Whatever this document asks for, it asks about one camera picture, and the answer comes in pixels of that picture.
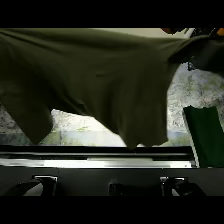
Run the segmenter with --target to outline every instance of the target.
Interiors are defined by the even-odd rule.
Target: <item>green fabric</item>
[[[166,94],[208,39],[144,38],[93,29],[0,29],[0,101],[33,143],[51,110],[95,117],[130,148],[167,141]]]
[[[184,108],[199,166],[224,167],[224,133],[216,107]]]

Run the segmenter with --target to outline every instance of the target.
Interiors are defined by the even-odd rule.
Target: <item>green cloth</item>
[[[224,167],[224,133],[216,107],[184,108],[185,122],[194,144],[200,168]]]
[[[51,110],[94,117],[130,148],[167,141],[173,75],[206,37],[144,38],[84,28],[0,29],[0,101],[33,143]]]

